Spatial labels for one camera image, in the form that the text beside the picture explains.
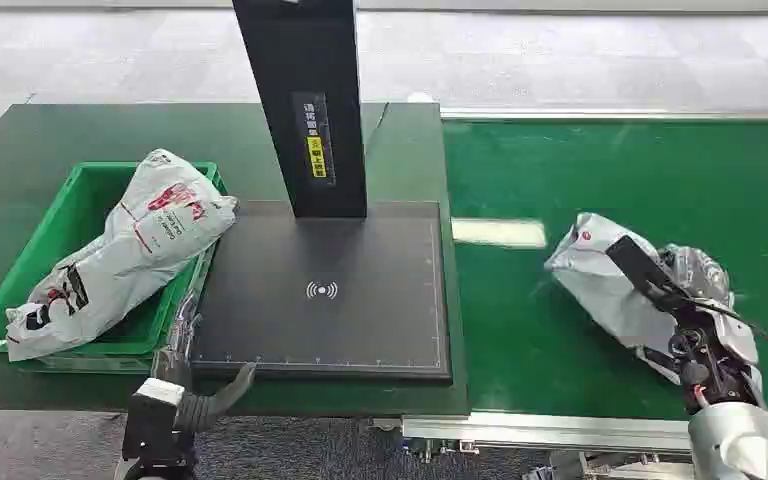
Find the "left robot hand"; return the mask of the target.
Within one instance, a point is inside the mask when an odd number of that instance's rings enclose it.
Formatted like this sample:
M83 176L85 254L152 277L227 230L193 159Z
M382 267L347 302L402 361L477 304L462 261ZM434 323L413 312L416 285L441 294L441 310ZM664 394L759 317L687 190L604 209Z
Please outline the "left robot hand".
M199 395L193 391L194 370L192 347L195 343L201 315L198 305L215 255L211 245L194 261L193 276L176 307L170 324L167 343L154 354L151 368L153 378L183 388L181 400L176 404L174 427L191 433L204 432L234 406L251 388L257 365L243 364L233 381L212 395Z

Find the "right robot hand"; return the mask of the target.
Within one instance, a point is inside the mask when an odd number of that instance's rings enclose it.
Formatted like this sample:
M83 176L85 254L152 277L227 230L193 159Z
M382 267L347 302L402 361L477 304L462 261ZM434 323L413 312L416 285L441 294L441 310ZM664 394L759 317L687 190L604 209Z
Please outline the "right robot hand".
M606 254L639 294L675 320L667 366L689 414L722 402L767 407L754 332L734 312L729 277L717 261L673 244L651 256L629 235Z

